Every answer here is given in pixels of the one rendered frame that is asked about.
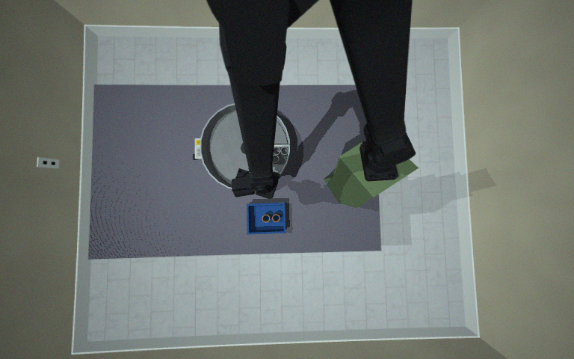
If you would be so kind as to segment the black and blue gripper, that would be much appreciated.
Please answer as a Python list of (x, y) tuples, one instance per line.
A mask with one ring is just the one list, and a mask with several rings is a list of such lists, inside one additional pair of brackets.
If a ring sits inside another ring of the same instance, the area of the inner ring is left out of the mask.
[(278, 174), (278, 173), (276, 173), (276, 172), (273, 172), (273, 180), (274, 180), (274, 187), (273, 187), (273, 189), (272, 189), (270, 192), (268, 192), (268, 193), (263, 193), (263, 194), (258, 194), (257, 191), (256, 191), (256, 195), (261, 196), (261, 197), (265, 197), (265, 198), (271, 200), (272, 197), (274, 196), (274, 192), (276, 191), (276, 187), (277, 187), (277, 184), (278, 184), (278, 179), (279, 179), (279, 177), (280, 177), (280, 174)]

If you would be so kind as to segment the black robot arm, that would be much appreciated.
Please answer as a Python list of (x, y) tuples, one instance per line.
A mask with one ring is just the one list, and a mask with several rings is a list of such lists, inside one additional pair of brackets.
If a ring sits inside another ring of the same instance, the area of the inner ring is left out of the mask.
[[(274, 187), (287, 28), (319, 0), (206, 1), (219, 22), (220, 49), (249, 168), (238, 169), (232, 191), (235, 197), (268, 193)], [(396, 179), (396, 165), (416, 154), (404, 123), (413, 0), (330, 3), (371, 130), (364, 126), (366, 141), (359, 148), (365, 180)]]

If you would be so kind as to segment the blue open crate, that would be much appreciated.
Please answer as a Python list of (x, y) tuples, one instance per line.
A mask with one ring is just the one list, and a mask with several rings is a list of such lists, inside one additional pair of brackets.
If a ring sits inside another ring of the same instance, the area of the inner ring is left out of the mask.
[[(270, 221), (262, 220), (264, 214), (270, 215)], [(273, 214), (278, 213), (280, 220), (274, 222)], [(284, 202), (279, 203), (249, 203), (247, 204), (247, 235), (284, 233), (286, 230), (286, 214)]]

